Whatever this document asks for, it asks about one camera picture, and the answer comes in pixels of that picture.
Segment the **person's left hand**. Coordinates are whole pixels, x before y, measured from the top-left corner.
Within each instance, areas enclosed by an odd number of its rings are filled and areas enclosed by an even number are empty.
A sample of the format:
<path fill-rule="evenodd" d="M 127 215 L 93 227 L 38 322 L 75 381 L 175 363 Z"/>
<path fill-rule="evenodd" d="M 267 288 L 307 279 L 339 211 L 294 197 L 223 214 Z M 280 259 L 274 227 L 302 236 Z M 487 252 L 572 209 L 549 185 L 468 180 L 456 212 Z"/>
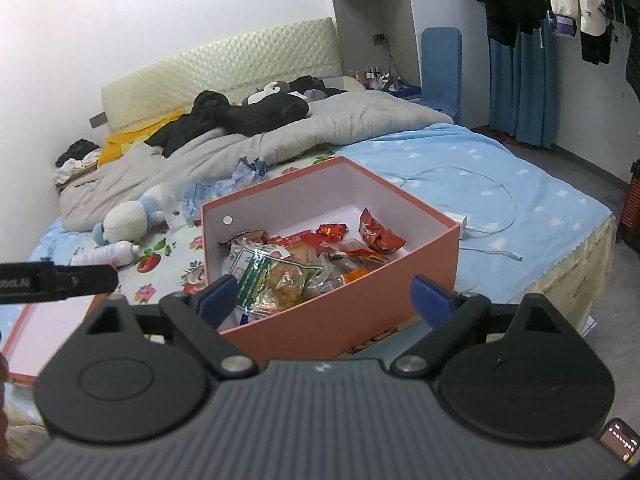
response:
<path fill-rule="evenodd" d="M 9 426 L 8 416 L 4 404 L 6 403 L 6 381 L 9 379 L 9 365 L 6 358 L 0 354 L 0 456 L 7 458 L 9 456 L 9 443 L 6 440 L 6 430 Z"/>

